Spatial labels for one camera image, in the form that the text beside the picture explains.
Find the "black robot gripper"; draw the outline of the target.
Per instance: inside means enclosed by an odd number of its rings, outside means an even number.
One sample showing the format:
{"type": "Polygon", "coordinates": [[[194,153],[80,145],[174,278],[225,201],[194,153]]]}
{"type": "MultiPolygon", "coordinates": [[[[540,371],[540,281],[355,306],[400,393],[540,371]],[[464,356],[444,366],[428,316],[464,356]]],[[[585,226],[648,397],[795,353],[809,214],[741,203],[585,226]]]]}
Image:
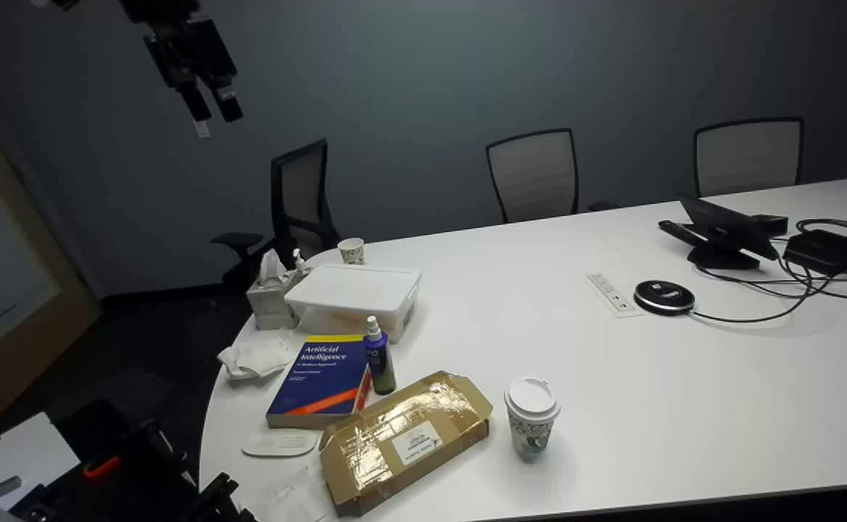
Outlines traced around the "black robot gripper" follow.
{"type": "Polygon", "coordinates": [[[238,75],[235,62],[212,20],[160,20],[149,26],[145,46],[161,75],[174,89],[181,89],[181,101],[194,120],[196,139],[209,136],[209,107],[194,88],[203,82],[216,110],[225,121],[238,121],[244,107],[232,88],[238,75]]]}

